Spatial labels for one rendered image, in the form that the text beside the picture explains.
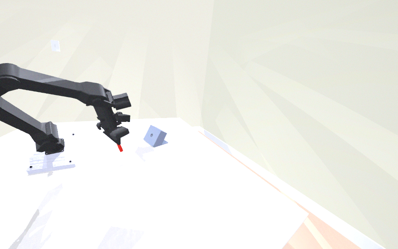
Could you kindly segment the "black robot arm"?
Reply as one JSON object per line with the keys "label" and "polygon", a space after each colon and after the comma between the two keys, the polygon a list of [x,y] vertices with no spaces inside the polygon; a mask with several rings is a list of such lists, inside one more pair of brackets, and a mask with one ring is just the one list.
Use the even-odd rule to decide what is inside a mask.
{"label": "black robot arm", "polygon": [[113,112],[112,107],[116,111],[131,107],[127,93],[113,96],[99,83],[73,82],[11,63],[0,64],[0,121],[29,134],[36,143],[36,152],[45,152],[45,155],[63,152],[64,139],[59,138],[56,124],[41,123],[1,97],[16,89],[71,97],[93,106],[98,116]]}

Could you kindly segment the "light blue square panel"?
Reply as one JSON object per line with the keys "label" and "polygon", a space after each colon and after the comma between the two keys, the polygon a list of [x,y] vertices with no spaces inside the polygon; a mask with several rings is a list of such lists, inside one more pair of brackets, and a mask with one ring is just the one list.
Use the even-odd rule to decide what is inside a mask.
{"label": "light blue square panel", "polygon": [[145,140],[152,147],[157,147],[163,144],[168,144],[168,142],[165,141],[166,136],[167,136],[166,132],[162,131],[161,129],[153,125],[150,125],[143,140]]}

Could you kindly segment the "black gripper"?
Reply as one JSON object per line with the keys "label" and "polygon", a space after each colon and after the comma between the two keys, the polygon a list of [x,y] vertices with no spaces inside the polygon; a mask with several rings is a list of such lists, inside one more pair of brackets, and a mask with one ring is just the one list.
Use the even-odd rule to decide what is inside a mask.
{"label": "black gripper", "polygon": [[128,135],[129,129],[123,126],[118,127],[118,122],[115,118],[116,114],[111,112],[107,115],[97,116],[97,119],[100,120],[96,124],[99,130],[104,129],[104,134],[108,136],[113,142],[120,145],[121,138]]}

